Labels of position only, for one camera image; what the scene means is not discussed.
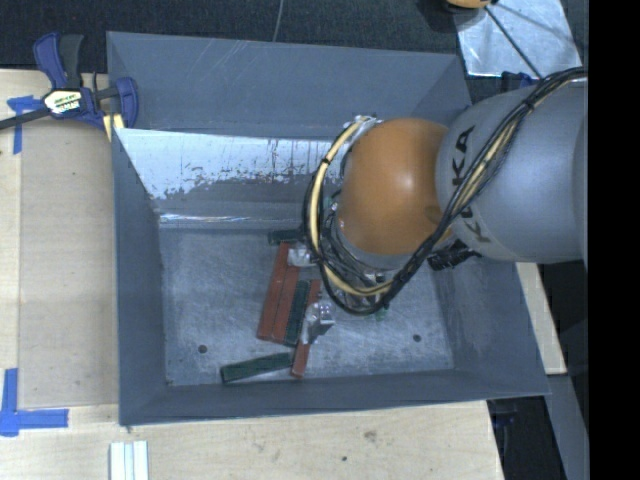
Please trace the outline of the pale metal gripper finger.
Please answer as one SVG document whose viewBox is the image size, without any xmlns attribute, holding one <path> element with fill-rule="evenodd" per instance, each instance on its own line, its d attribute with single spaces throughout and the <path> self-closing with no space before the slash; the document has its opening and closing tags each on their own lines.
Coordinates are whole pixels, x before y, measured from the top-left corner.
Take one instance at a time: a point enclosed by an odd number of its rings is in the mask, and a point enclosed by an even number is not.
<svg viewBox="0 0 640 480">
<path fill-rule="evenodd" d="M 308 306 L 301 331 L 301 342 L 313 344 L 336 323 L 335 306 L 330 302 L 316 302 Z"/>
<path fill-rule="evenodd" d="M 315 265 L 314 253 L 306 246 L 291 246 L 288 250 L 288 264 L 296 268 L 311 268 Z"/>
</svg>

